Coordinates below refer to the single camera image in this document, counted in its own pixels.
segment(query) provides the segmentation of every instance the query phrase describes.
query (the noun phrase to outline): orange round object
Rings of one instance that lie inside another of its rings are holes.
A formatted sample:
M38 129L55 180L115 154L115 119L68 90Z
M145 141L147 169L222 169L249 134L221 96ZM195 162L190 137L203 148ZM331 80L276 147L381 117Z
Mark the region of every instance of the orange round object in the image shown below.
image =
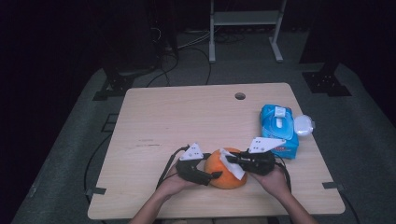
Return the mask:
M230 152L240 152L239 149L232 147L225 147ZM212 155L207 158L204 166L205 172L212 174L213 172L222 171L222 174L217 179L212 179L210 184L220 189L236 189L247 183L248 175L244 174L241 180L236 178L227 167L220 160L219 149L214 151Z

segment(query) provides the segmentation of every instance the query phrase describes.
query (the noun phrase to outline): wet wipes package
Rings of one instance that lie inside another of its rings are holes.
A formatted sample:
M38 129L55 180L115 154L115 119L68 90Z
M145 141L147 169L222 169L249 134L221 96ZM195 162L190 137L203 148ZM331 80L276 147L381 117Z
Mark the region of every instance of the wet wipes package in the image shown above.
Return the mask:
M272 149L281 158L295 159L299 139L294 131L291 109L280 105L265 105L260 115L262 137L285 139L286 143Z

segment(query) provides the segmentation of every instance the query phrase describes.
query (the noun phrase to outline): table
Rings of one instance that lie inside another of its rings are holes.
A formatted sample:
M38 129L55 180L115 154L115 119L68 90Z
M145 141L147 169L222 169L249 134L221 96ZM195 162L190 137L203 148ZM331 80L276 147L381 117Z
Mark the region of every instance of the table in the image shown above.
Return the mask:
M203 152L221 147L246 150L260 136L260 112L266 104L288 106L294 116L303 114L287 83L128 90L96 185L106 193L93 194L88 216L133 217L155 190L171 154L187 144L196 142ZM293 194L309 213L345 211L337 189L322 186L332 182L332 177L312 134L301 138L297 158L285 162ZM238 189L186 189L165 203L158 218L286 214L277 200L249 178Z
M269 37L271 48L276 61L283 62L282 54L277 46L277 37L285 13L287 0L282 0L279 10L268 11L215 11L214 0L210 1L210 37L209 37L209 61L216 61L215 26L219 25L275 25L274 36Z

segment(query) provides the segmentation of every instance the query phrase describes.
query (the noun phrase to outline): white metal stand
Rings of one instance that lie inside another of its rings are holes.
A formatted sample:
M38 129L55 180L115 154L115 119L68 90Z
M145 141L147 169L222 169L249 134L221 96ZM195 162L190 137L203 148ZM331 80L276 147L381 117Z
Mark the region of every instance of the white metal stand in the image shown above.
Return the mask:
M277 46L277 37L280 31L283 14L287 0L282 0L280 10L272 11L228 11L215 12L214 1L210 1L210 40L209 40L209 61L216 61L215 53L215 26L217 25L262 25L274 24L276 26L274 36L269 37L271 48L276 57L276 61L283 62L283 57Z

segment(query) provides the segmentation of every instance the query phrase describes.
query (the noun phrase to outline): person's right hand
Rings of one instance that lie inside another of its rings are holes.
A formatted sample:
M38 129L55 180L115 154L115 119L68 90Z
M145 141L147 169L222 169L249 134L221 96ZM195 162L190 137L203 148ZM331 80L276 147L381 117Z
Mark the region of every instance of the person's right hand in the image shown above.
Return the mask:
M280 196L290 194L288 185L286 184L286 177L279 166L275 166L274 170L268 175L256 175L250 173L269 194L279 199Z

